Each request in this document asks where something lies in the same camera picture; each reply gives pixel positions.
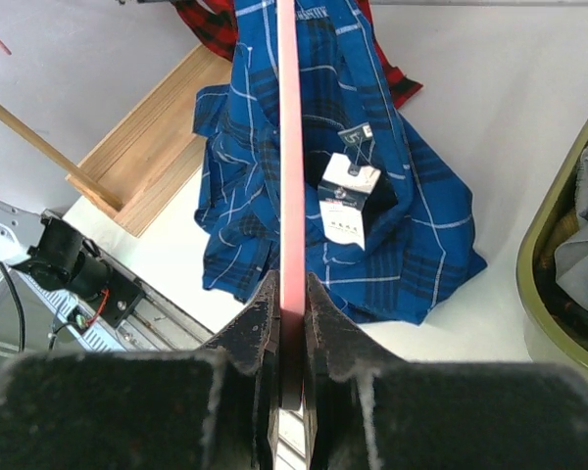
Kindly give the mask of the wooden clothes rack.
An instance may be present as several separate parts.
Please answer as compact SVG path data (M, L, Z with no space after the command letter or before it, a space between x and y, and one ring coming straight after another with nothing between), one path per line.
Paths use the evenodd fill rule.
M200 169L205 140L193 131L197 94L230 81L231 64L194 48L79 163L72 163L0 105L0 120L65 170L71 185L139 237Z

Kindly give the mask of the yellow plaid shirt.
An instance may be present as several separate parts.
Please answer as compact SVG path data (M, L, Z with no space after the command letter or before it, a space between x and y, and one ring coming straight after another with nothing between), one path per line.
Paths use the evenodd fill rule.
M535 264L536 284L552 316L588 352L588 220L559 218Z

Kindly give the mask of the blue plaid shirt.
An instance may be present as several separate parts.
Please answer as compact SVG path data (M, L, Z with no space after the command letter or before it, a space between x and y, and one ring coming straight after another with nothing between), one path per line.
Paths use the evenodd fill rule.
M227 85L196 98L206 140L196 223L202 285L248 301L279 265L277 8L213 6ZM364 1L298 1L306 267L358 323L421 323L484 270L472 195L400 114L415 86L392 73Z

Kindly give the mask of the white paper price tag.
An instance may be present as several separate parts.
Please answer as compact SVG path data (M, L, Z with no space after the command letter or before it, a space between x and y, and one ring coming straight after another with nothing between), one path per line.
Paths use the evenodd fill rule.
M318 184L318 204L324 235L340 245L366 247L363 211L381 172L370 165L353 164L333 153Z

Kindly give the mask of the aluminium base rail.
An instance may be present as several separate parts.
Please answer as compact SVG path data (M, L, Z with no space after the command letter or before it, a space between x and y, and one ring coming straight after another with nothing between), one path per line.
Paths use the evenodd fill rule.
M56 214L36 214L0 201L0 263L31 277L46 291L70 294L77 280L116 270L145 292L132 314L114 331L126 351L195 349L213 335L189 313L148 285Z

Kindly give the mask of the pink plastic hanger blue shirt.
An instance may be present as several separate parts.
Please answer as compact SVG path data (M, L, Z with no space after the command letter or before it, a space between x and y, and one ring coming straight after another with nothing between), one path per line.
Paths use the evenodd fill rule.
M280 132L279 305L281 407L296 410L303 388L306 309L305 180L295 3L276 3Z

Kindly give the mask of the green plastic basket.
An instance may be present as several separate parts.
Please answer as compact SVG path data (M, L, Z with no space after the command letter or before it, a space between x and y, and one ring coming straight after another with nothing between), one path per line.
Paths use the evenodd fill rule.
M553 183L520 244L516 284L526 312L524 341L529 356L575 368L588 380L588 329L574 330L579 311L557 285L556 248L577 228L574 190L578 161L588 146L588 118L581 126Z

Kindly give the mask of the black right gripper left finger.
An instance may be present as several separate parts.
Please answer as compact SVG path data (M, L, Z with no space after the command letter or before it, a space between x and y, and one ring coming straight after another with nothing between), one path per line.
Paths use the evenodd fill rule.
M279 276L204 347L216 355L204 421L205 469L272 469L278 442Z

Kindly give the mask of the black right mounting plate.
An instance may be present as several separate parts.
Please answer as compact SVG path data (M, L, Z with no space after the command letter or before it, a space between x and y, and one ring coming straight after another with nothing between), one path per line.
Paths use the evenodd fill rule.
M85 326L80 326L81 330L86 330L97 320L104 320L111 328L118 328L145 297L137 280L131 280L116 270L103 277L88 276L77 280L71 293L89 312L89 316L85 317Z

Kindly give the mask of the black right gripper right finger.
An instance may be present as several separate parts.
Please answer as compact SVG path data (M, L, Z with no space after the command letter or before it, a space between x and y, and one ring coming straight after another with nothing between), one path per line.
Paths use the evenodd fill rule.
M310 469L381 469L374 382L403 360L385 349L306 279L303 421Z

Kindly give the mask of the red plaid shirt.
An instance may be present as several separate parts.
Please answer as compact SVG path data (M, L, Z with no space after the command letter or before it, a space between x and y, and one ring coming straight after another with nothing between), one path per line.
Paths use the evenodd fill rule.
M208 49L231 61L237 40L233 1L191 0L171 1L171 3L183 22ZM393 103L397 109L400 109L422 89L423 85L407 77L400 68L390 64L376 39L369 1L358 1L357 5L373 30L373 44Z

